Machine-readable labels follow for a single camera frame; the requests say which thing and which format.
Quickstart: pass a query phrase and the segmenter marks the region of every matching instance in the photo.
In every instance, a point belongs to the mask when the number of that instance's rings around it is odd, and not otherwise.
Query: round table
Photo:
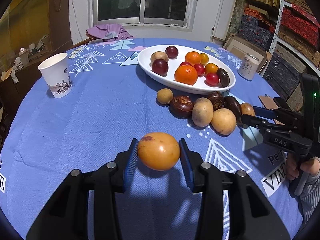
[[[132,138],[153,131],[169,133],[177,140],[185,138],[190,150],[220,170],[249,173],[294,237],[302,216],[297,200],[288,194],[285,156],[261,144],[254,128],[237,127],[230,136],[222,137],[210,126],[194,127],[190,120],[176,119],[167,107],[158,105],[156,93],[164,86],[143,72],[137,54],[161,44],[191,47],[223,61],[236,75],[236,85],[227,93],[240,103],[261,106],[258,96],[277,96],[259,75],[252,82],[241,78],[237,74],[241,60],[212,43],[150,38],[68,51],[72,91],[56,99],[40,78],[21,103],[1,151],[0,205],[23,238],[72,169],[96,170],[127,150]],[[117,194],[116,201],[124,240],[194,238],[201,195],[192,195],[187,188],[180,161],[167,172],[153,171],[138,161],[130,190]],[[224,205],[223,239],[228,239],[226,192]],[[89,239],[93,239],[92,218],[91,194]]]

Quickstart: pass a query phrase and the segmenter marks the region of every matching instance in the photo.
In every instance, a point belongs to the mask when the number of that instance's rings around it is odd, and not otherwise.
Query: oval plate
[[[179,67],[180,63],[185,61],[184,57],[188,52],[196,51],[198,53],[204,53],[203,51],[199,51],[197,49],[193,49],[193,48],[189,48],[189,47],[185,47],[185,46],[175,45],[175,47],[179,51],[179,55],[175,59],[169,59],[169,62],[168,62],[169,71],[166,74],[166,76],[160,76],[160,75],[154,73],[151,70],[151,61],[150,61],[151,55],[156,51],[165,52],[165,49],[168,46],[170,46],[170,45],[152,46],[152,47],[149,47],[149,48],[142,50],[138,54],[138,63],[141,66],[141,68],[145,71],[145,73],[148,76],[150,76],[154,80],[158,81],[159,83],[161,83],[167,87],[173,88],[173,89],[177,89],[177,90],[184,91],[187,93],[192,93],[192,94],[199,94],[199,95],[207,95],[213,91],[224,92],[224,91],[229,90],[230,88],[232,88],[235,85],[236,77],[235,77],[234,73],[231,71],[231,69],[226,64],[224,64],[222,61],[218,60],[217,58],[215,58],[209,54],[207,54],[209,57],[209,63],[214,63],[219,68],[223,68],[224,70],[226,70],[228,72],[228,75],[230,78],[229,86],[222,88],[221,84],[219,83],[216,87],[213,87],[213,86],[211,87],[211,86],[207,85],[206,83],[204,83],[204,81],[205,81],[204,76],[198,77],[197,82],[193,86],[175,81],[174,80],[174,72]]]

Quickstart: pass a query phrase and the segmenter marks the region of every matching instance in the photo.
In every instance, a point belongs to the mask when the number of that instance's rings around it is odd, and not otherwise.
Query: cable
[[[73,0],[71,0],[71,3],[72,3],[72,7],[73,7],[73,12],[74,12],[74,14],[75,14],[75,19],[76,19],[76,25],[77,25],[77,28],[78,28],[78,32],[79,32],[81,41],[83,41],[83,37],[82,37],[82,35],[81,35],[80,29],[79,29],[79,25],[78,25],[78,21],[77,21],[77,15],[76,15],[75,6],[74,6],[74,4],[73,4]]]

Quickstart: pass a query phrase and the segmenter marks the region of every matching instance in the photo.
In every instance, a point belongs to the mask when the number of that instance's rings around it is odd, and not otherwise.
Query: sleeve
[[[309,176],[307,183],[300,195],[303,210],[303,223],[305,224],[314,212],[320,199],[320,171],[316,176]]]

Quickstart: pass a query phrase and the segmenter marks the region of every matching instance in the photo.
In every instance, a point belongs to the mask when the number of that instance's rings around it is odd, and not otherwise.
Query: metal screw
[[[115,162],[108,162],[107,163],[107,167],[109,168],[109,169],[113,169],[113,168],[115,168],[117,166],[117,164],[115,163]]]
[[[204,163],[201,163],[201,167],[204,168],[204,169],[208,169],[208,168],[211,167],[211,164],[207,163],[207,162],[204,162]]]
[[[76,176],[78,176],[79,174],[80,174],[80,171],[77,170],[77,169],[71,171],[71,176],[73,176],[73,177],[76,177]]]
[[[243,170],[237,171],[237,174],[238,174],[240,177],[244,177],[244,176],[247,175],[247,173],[246,173],[245,171],[243,171]]]

